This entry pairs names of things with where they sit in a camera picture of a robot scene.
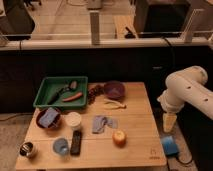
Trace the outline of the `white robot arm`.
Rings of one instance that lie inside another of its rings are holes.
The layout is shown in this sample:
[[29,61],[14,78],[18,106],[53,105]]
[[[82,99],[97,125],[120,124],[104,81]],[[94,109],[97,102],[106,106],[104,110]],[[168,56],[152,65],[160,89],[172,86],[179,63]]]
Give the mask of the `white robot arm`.
[[172,130],[185,103],[213,120],[213,91],[204,87],[207,81],[208,74],[200,66],[191,66],[167,76],[166,89],[157,98],[164,110],[163,130],[166,133]]

